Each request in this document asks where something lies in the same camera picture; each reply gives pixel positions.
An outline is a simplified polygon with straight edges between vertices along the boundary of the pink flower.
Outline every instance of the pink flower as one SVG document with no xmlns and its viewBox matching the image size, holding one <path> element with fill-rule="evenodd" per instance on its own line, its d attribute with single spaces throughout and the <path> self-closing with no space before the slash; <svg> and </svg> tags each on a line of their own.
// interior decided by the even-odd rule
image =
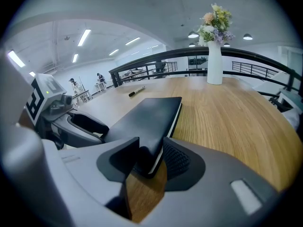
<svg viewBox="0 0 303 227">
<path fill-rule="evenodd" d="M 203 17 L 206 24 L 211 24 L 212 20 L 214 19 L 214 15 L 212 13 L 206 13 Z"/>
</svg>

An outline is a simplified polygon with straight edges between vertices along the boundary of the ceiling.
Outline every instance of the ceiling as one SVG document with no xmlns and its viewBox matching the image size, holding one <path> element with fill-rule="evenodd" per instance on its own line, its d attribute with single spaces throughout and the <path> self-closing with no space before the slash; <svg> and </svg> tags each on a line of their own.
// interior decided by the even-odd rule
<svg viewBox="0 0 303 227">
<path fill-rule="evenodd" d="M 192 42 L 188 33 L 199 27 L 212 3 L 233 15 L 232 47 L 264 43 L 301 47 L 275 0 L 27 0 L 7 30 L 5 48 L 14 49 L 25 64 L 41 72 L 69 66 L 75 53 L 79 63 L 108 58 L 116 48 L 128 49 L 125 43 L 138 36 L 141 39 L 134 44 L 153 38 L 167 48 L 183 48 Z M 77 43 L 85 28 L 92 32 L 80 48 Z M 243 40 L 245 33 L 254 39 Z"/>
</svg>

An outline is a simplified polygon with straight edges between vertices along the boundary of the wood grain surface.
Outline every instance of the wood grain surface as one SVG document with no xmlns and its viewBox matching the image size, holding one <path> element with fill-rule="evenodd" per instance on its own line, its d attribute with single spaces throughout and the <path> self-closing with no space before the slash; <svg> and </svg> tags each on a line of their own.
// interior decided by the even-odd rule
<svg viewBox="0 0 303 227">
<path fill-rule="evenodd" d="M 141 86 L 145 90 L 128 96 Z M 183 104 L 173 138 L 235 156 L 278 191 L 291 184 L 303 158 L 299 137 L 269 101 L 237 79 L 223 78 L 222 85 L 207 84 L 206 77 L 126 83 L 80 110 L 111 127 L 143 99 L 172 96 L 181 96 Z M 153 179 L 129 175 L 126 187 L 133 221 L 140 222 L 157 205 L 165 184 L 164 162 Z"/>
</svg>

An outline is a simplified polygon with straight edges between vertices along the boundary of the ceiling light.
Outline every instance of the ceiling light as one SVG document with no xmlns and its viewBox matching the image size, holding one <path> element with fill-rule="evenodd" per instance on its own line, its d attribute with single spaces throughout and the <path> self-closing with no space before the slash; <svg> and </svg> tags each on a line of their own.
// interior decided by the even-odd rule
<svg viewBox="0 0 303 227">
<path fill-rule="evenodd" d="M 243 39 L 245 39 L 245 40 L 252 40 L 252 37 L 251 37 L 250 34 L 245 34 L 245 35 L 243 36 Z"/>
<path fill-rule="evenodd" d="M 75 63 L 78 58 L 78 54 L 74 54 L 74 58 L 72 59 L 72 63 Z"/>
<path fill-rule="evenodd" d="M 158 45 L 154 45 L 154 46 L 151 46 L 151 47 L 148 47 L 148 49 L 150 49 L 150 48 L 154 48 L 154 47 L 157 47 Z"/>
<path fill-rule="evenodd" d="M 197 37 L 199 37 L 199 35 L 198 35 L 196 32 L 192 31 L 192 32 L 190 32 L 190 33 L 188 34 L 188 37 L 189 37 L 189 38 L 197 38 Z"/>
<path fill-rule="evenodd" d="M 130 43 L 132 43 L 132 42 L 134 42 L 134 41 L 136 41 L 136 40 L 138 40 L 138 39 L 140 39 L 140 37 L 137 37 L 137 38 L 131 40 L 130 42 L 127 42 L 125 45 L 128 45 L 128 44 L 130 44 Z"/>
<path fill-rule="evenodd" d="M 80 41 L 79 41 L 78 46 L 82 46 L 82 45 L 83 45 L 83 43 L 84 43 L 86 37 L 89 35 L 90 31 L 91 31 L 90 29 L 86 29 L 86 30 L 84 31 L 84 33 L 83 33 L 83 35 L 82 35 L 82 37 L 81 37 L 81 39 L 80 39 Z"/>
<path fill-rule="evenodd" d="M 8 53 L 9 57 L 19 66 L 19 67 L 24 67 L 25 64 L 20 60 L 20 58 L 16 55 L 14 51 L 11 51 Z"/>
<path fill-rule="evenodd" d="M 114 50 L 113 52 L 111 52 L 109 55 L 112 55 L 113 53 L 116 53 L 118 51 L 118 49 Z"/>
</svg>

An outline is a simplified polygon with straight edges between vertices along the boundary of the white vase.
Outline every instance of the white vase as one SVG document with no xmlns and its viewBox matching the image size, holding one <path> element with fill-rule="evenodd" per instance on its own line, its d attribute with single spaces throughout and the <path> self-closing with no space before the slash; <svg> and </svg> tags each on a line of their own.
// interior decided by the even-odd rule
<svg viewBox="0 0 303 227">
<path fill-rule="evenodd" d="M 210 84 L 220 85 L 223 78 L 221 47 L 218 42 L 207 42 L 209 48 L 207 82 Z"/>
</svg>

